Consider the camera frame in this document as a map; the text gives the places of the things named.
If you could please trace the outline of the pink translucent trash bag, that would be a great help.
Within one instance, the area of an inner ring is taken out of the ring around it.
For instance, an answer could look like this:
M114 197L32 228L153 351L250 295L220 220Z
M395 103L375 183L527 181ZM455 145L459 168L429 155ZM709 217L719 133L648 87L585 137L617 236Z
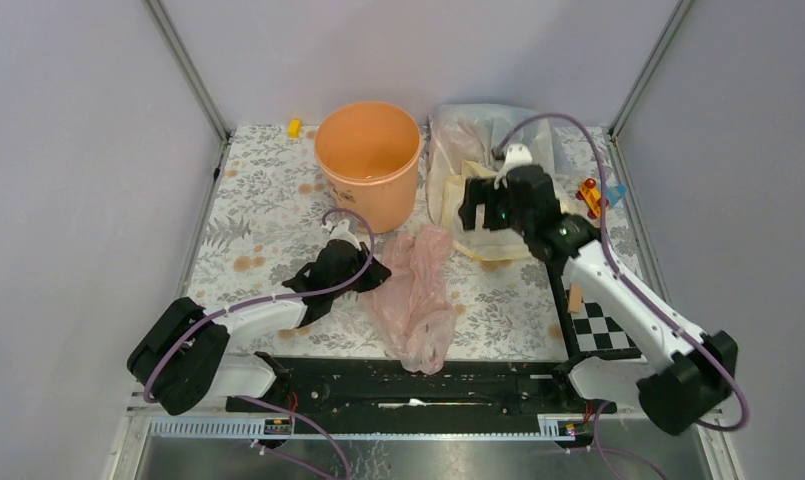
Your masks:
M386 353L409 372L439 372L453 342L458 313L444 272L452 250L449 232L434 225L398 233L380 254L391 276L363 295Z

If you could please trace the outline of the yellowish translucent trash bag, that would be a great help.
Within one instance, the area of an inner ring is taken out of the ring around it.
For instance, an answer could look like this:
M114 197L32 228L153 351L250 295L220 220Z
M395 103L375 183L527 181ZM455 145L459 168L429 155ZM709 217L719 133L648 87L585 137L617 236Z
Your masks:
M444 206L439 225L449 231L455 248L476 260L501 261L538 256L547 232L554 229L567 216L556 193L556 182L543 166L532 164L511 170L508 175L520 176L528 181L528 190L521 193L523 229L490 231L482 228L483 206L477 208L474 230L464 231L458 209L469 177L494 178L498 171L478 163L465 161L459 175L449 176L444 184Z

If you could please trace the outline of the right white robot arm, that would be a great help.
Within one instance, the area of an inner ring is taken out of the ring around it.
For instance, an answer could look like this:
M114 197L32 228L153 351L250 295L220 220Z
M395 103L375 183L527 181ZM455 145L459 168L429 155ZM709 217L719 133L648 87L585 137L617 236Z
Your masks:
M551 177L535 164L493 178L472 177L458 214L473 230L511 229L547 270L584 288L634 342L644 362L590 356L551 386L553 402L575 412L590 399L637 407L663 432L678 435L730 396L738 345L724 331L707 334L634 277L603 232L564 213Z

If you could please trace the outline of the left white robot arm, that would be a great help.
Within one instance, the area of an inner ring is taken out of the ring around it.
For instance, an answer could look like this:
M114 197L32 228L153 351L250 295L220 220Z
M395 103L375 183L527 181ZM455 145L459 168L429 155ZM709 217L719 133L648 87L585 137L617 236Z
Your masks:
M208 311L189 297L170 303L129 354L128 372L143 399L177 416L209 397L250 397L274 411L287 401L288 385L258 356L231 356L241 340L296 330L327 315L347 292L365 294L398 280L375 233L355 211L336 207L321 218L327 241L271 293Z

